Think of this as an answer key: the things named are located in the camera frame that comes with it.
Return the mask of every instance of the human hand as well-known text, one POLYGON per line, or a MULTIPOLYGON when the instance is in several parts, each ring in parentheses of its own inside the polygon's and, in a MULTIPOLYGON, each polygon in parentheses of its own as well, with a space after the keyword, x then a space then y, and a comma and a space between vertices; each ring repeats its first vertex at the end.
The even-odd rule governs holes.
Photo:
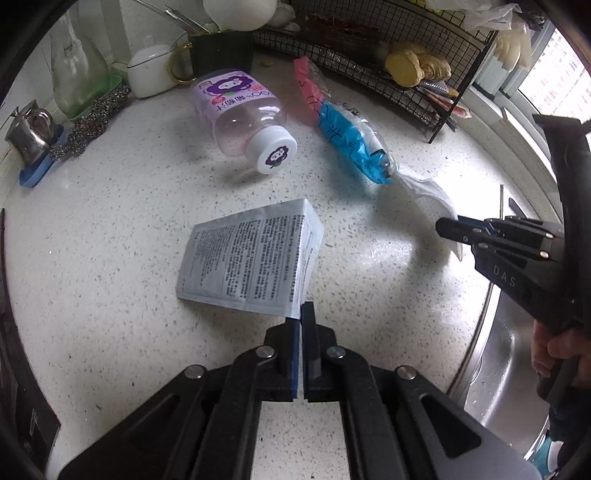
POLYGON ((534 340, 531 342, 531 363, 535 370, 548 378, 556 359, 580 355, 579 370, 573 387, 591 388, 591 340, 581 329, 571 329, 556 337, 540 322, 534 320, 534 340))

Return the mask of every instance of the white speckled countertop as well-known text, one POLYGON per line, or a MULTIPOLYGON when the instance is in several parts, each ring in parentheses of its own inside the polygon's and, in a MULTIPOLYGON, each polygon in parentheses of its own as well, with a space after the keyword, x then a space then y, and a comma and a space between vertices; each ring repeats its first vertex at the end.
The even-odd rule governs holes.
MULTIPOLYGON (((416 366, 445 389, 483 305, 486 280, 459 262, 405 190, 377 186, 311 126, 291 63, 253 75, 286 105, 298 159, 276 176, 224 157, 189 91, 136 100, 78 159, 5 202, 12 306, 35 376, 62 423, 48 478, 185 366, 216 368, 259 345, 277 317, 178 300, 194 224, 307 197, 324 223, 308 297, 339 343, 385 368, 416 366)), ((433 176, 462 215, 498 216, 499 184, 527 205, 463 131, 433 145, 396 113, 329 82, 374 122, 400 162, 433 176)), ((348 478, 335 404, 264 404, 254 479, 348 478)))

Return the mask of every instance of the black wire rack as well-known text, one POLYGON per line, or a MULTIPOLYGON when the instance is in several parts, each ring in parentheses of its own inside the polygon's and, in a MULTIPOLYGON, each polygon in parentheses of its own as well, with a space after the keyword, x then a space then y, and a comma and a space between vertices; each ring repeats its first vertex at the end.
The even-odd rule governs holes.
POLYGON ((352 59, 322 40, 310 41, 272 29, 255 32, 259 46, 294 57, 305 55, 319 67, 342 74, 403 108, 433 132, 429 143, 449 121, 496 37, 493 31, 465 31, 462 12, 431 11, 423 6, 424 0, 291 0, 291 4, 299 18, 312 13, 346 18, 373 28, 379 37, 376 42, 409 40, 445 56, 452 68, 447 84, 459 92, 449 109, 433 103, 417 89, 397 85, 375 62, 352 59))

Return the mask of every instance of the window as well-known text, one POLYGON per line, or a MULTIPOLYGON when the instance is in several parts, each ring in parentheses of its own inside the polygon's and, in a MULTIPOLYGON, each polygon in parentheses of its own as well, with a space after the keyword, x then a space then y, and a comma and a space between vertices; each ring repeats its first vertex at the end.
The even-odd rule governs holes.
POLYGON ((519 91, 544 115, 588 119, 591 109, 591 76, 570 48, 562 34, 555 30, 519 91), (569 68, 557 63, 564 60, 569 68))
POLYGON ((535 113, 569 116, 582 122, 591 117, 591 76, 568 41, 546 22, 531 36, 532 68, 501 69, 491 57, 475 80, 477 88, 506 108, 532 136, 546 157, 550 152, 535 113))

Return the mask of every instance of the screw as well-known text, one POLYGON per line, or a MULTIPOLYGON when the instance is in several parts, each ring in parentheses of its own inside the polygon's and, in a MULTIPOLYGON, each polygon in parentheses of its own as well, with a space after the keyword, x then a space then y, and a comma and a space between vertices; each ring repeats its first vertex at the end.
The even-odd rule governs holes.
POLYGON ((345 349, 341 346, 330 346, 326 349, 326 355, 331 358, 343 358, 345 353, 345 349))
POLYGON ((190 378, 191 380, 197 380, 201 378, 205 374, 205 369, 201 365, 190 365, 189 367, 185 368, 185 377, 190 378))
POLYGON ((275 350, 272 346, 261 345, 256 349, 256 356, 258 358, 271 358, 273 355, 275 355, 275 350))
POLYGON ((396 370, 398 376, 403 380, 412 380, 414 377, 417 376, 417 371, 413 367, 409 367, 408 365, 403 365, 396 370))

